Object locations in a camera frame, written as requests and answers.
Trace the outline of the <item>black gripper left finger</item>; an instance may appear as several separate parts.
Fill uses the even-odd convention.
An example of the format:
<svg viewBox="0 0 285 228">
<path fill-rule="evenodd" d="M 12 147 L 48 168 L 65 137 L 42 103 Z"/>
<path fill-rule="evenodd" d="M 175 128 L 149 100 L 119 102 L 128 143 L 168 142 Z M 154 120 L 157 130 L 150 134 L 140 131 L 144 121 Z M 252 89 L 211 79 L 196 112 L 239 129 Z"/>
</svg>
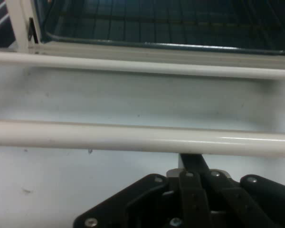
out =
<svg viewBox="0 0 285 228">
<path fill-rule="evenodd" d="M 179 168 L 149 174 L 78 216 L 75 228 L 208 228 L 202 155 L 181 154 Z"/>
</svg>

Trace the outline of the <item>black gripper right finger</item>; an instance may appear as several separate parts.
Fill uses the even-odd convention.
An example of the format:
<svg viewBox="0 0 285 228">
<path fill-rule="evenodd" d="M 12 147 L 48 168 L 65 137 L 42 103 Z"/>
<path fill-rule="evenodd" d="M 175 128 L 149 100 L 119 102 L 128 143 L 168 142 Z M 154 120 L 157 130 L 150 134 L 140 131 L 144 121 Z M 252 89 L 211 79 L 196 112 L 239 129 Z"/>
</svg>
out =
<svg viewBox="0 0 285 228">
<path fill-rule="evenodd" d="M 236 182 L 197 154 L 194 215 L 209 228 L 285 228 L 285 185 L 252 174 Z"/>
</svg>

